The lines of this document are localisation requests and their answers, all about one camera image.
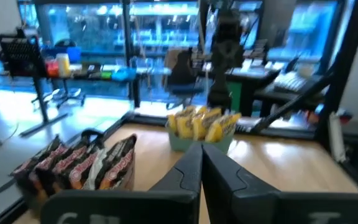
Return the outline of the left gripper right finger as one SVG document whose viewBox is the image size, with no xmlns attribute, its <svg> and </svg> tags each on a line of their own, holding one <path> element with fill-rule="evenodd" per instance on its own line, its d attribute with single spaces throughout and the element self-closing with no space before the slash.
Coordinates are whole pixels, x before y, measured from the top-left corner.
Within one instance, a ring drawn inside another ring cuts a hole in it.
<svg viewBox="0 0 358 224">
<path fill-rule="evenodd" d="M 202 148 L 211 224 L 358 224 L 358 194 L 282 192 L 216 147 Z"/>
</svg>

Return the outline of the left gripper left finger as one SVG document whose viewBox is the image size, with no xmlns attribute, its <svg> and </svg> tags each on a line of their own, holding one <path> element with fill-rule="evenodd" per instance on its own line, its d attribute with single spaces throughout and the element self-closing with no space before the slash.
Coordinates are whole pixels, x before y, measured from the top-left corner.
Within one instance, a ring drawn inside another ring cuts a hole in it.
<svg viewBox="0 0 358 224">
<path fill-rule="evenodd" d="M 198 224 L 203 148 L 194 143 L 148 191 L 64 190 L 40 224 Z"/>
</svg>

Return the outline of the teal plastic bin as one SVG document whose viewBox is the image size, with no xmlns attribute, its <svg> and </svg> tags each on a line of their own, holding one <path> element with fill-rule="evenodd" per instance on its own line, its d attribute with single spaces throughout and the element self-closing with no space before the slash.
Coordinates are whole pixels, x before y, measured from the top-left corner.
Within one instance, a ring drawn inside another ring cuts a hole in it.
<svg viewBox="0 0 358 224">
<path fill-rule="evenodd" d="M 229 146 L 232 143 L 234 132 L 229 133 L 228 135 L 224 136 L 222 140 L 218 142 L 206 142 L 204 140 L 202 141 L 195 141 L 192 139 L 183 139 L 179 138 L 171 129 L 168 123 L 165 124 L 165 129 L 168 133 L 168 138 L 170 142 L 170 147 L 173 151 L 179 151 L 179 152 L 186 152 L 189 147 L 193 143 L 203 143 L 203 144 L 211 144 L 218 148 L 223 153 L 227 153 L 229 150 Z"/>
</svg>

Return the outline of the green bin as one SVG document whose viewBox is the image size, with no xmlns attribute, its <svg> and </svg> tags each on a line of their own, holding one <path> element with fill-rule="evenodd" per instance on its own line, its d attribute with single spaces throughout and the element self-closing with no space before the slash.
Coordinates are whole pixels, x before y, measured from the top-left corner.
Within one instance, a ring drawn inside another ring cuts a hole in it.
<svg viewBox="0 0 358 224">
<path fill-rule="evenodd" d="M 227 87 L 228 90 L 231 92 L 232 97 L 231 110 L 235 112 L 240 112 L 242 84 L 238 82 L 228 82 Z"/>
</svg>

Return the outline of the white plastic bar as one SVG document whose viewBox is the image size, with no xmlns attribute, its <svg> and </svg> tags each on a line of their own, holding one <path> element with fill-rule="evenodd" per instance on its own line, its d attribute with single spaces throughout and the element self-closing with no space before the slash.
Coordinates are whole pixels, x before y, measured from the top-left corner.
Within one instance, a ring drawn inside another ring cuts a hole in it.
<svg viewBox="0 0 358 224">
<path fill-rule="evenodd" d="M 336 113 L 329 115 L 329 142 L 331 154 L 336 162 L 346 161 L 346 148 L 344 146 L 341 122 Z"/>
</svg>

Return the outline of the black office desk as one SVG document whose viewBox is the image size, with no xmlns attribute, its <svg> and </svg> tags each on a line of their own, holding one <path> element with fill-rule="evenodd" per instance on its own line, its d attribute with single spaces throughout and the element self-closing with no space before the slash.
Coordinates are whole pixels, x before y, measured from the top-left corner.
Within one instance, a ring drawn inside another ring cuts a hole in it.
<svg viewBox="0 0 358 224">
<path fill-rule="evenodd" d="M 280 69 L 235 69 L 227 76 L 227 82 L 242 84 L 240 112 L 243 116 L 252 115 L 254 93 L 271 84 L 280 74 Z"/>
</svg>

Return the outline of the black office chair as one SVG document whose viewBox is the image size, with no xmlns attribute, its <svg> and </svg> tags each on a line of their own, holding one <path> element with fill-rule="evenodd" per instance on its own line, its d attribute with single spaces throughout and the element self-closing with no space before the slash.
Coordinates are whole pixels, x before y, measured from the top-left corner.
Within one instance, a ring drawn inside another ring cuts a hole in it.
<svg viewBox="0 0 358 224">
<path fill-rule="evenodd" d="M 165 91 L 176 100 L 166 104 L 167 110 L 179 106 L 190 106 L 193 98 L 204 92 L 204 86 L 198 82 L 196 72 L 191 66 L 191 49 L 172 49 L 167 56 L 174 56 L 175 64 L 171 73 L 163 81 Z"/>
</svg>

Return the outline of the dark brown plastic bin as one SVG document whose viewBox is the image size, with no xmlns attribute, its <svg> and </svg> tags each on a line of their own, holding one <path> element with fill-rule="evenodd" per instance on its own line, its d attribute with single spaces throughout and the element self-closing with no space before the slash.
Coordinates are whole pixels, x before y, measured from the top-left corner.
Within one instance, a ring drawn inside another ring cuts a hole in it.
<svg viewBox="0 0 358 224">
<path fill-rule="evenodd" d="M 99 131 L 94 131 L 92 129 L 87 129 L 87 130 L 83 131 L 80 139 L 77 142 L 73 143 L 71 146 L 66 145 L 63 141 L 62 141 L 62 144 L 64 144 L 66 147 L 68 147 L 69 150 L 67 150 L 66 153 L 64 153 L 62 156 L 60 156 L 60 160 L 62 160 L 65 156 L 67 157 L 70 154 L 71 148 L 77 147 L 77 146 L 80 146 L 80 147 L 86 146 L 87 147 L 86 151 L 89 151 L 94 146 L 98 146 L 101 149 L 112 148 L 112 146 L 111 147 L 105 146 L 103 133 L 101 133 Z M 134 163 L 132 165 L 132 168 L 125 175 L 124 180 L 121 182 L 121 184 L 115 189 L 129 189 L 130 190 L 133 188 L 132 176 L 134 174 L 134 164 L 135 164 L 135 157 L 134 157 Z M 19 189 L 19 191 L 21 192 L 27 206 L 32 210 L 32 212 L 35 215 L 40 215 L 42 205 L 51 196 L 57 194 L 58 192 L 60 192 L 62 190 L 53 193 L 45 188 L 48 178 L 52 176 L 52 170 L 48 171 L 48 172 L 38 171 L 37 173 L 41 177 L 41 183 L 42 183 L 42 186 L 44 187 L 43 191 L 37 193 L 37 191 L 31 181 L 28 184 L 26 184 L 26 183 L 22 184 L 21 182 L 17 183 L 17 181 L 16 181 L 16 185 L 17 185 L 17 188 Z M 84 190 L 84 189 L 63 189 L 63 190 Z"/>
</svg>

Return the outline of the blue bag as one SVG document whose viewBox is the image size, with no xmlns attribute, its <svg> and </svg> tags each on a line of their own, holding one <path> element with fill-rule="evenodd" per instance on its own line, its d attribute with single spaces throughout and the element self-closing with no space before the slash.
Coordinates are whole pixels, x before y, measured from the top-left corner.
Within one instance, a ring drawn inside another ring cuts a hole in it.
<svg viewBox="0 0 358 224">
<path fill-rule="evenodd" d="M 136 79 L 136 69 L 134 68 L 119 68 L 112 72 L 111 80 L 117 82 L 130 82 Z"/>
</svg>

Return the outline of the long black desk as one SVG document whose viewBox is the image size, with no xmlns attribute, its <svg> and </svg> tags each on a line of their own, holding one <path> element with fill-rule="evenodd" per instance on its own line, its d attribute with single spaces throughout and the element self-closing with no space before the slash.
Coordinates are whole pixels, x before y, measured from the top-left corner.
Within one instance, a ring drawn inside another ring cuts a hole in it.
<svg viewBox="0 0 358 224">
<path fill-rule="evenodd" d="M 127 83 L 129 85 L 129 96 L 128 98 L 134 102 L 134 107 L 140 107 L 140 83 L 142 80 L 150 78 L 152 75 L 169 75 L 171 73 L 169 68 L 134 68 L 136 69 L 136 79 L 130 82 L 117 82 L 113 80 L 101 79 L 102 71 L 116 71 L 119 68 L 130 68 L 122 67 L 119 65 L 85 65 L 85 64 L 71 64 L 70 71 L 71 75 L 66 77 L 68 80 L 86 80 L 86 81 L 107 81 L 116 83 Z"/>
</svg>

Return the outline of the white yellow canister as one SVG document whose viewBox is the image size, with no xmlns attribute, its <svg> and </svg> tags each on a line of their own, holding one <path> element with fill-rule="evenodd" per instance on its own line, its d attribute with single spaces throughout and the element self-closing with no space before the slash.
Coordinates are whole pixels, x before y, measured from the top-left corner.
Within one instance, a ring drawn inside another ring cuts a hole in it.
<svg viewBox="0 0 358 224">
<path fill-rule="evenodd" d="M 59 76 L 63 78 L 69 77 L 71 75 L 71 71 L 70 71 L 70 59 L 68 54 L 59 53 L 56 55 L 56 60 L 58 62 Z"/>
</svg>

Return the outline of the blue storage box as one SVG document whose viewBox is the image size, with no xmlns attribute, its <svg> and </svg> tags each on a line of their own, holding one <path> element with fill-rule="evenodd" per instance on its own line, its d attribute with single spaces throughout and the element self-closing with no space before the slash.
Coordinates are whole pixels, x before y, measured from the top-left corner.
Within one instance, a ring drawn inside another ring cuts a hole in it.
<svg viewBox="0 0 358 224">
<path fill-rule="evenodd" d="M 81 48 L 80 47 L 44 47 L 42 54 L 45 57 L 55 58 L 57 54 L 68 54 L 68 58 L 71 63 L 77 63 L 81 60 Z"/>
</svg>

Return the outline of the red container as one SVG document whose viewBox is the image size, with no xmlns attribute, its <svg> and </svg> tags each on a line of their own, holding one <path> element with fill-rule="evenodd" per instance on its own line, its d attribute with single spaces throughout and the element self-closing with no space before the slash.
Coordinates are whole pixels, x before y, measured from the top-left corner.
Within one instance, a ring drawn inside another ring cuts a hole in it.
<svg viewBox="0 0 358 224">
<path fill-rule="evenodd" d="M 59 77 L 58 62 L 56 59 L 46 60 L 45 66 L 47 69 L 47 75 L 50 78 Z"/>
</svg>

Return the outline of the black perforated panel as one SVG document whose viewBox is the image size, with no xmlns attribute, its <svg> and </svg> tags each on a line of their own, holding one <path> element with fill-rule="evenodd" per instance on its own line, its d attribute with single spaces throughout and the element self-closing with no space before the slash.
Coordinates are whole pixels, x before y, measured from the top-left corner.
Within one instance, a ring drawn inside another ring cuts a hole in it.
<svg viewBox="0 0 358 224">
<path fill-rule="evenodd" d="M 0 60 L 13 77 L 47 78 L 37 34 L 26 34 L 17 28 L 16 33 L 0 34 Z"/>
</svg>

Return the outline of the black desk leg frame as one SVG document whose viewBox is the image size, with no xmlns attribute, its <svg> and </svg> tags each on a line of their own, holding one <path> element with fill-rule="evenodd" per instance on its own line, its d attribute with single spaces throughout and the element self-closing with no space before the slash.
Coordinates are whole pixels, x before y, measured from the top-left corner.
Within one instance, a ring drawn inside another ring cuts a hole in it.
<svg viewBox="0 0 358 224">
<path fill-rule="evenodd" d="M 47 107 L 46 107 L 46 104 L 45 104 L 44 99 L 43 99 L 44 92 L 43 92 L 42 87 L 41 87 L 40 78 L 33 77 L 32 79 L 33 79 L 35 92 L 37 94 L 37 99 L 38 99 L 39 106 L 40 106 L 40 114 L 41 114 L 41 117 L 42 117 L 42 122 L 40 124 L 38 124 L 38 125 L 35 125 L 34 127 L 30 128 L 30 129 L 27 129 L 27 130 L 21 132 L 19 134 L 19 136 L 21 138 L 28 138 L 28 137 L 38 133 L 39 131 L 43 130 L 44 128 L 46 128 L 48 126 L 51 126 L 51 125 L 57 123 L 58 121 L 61 121 L 62 119 L 66 118 L 68 116 L 68 113 L 64 113 L 62 115 L 56 116 L 53 119 L 49 119 L 48 113 L 47 113 Z"/>
</svg>

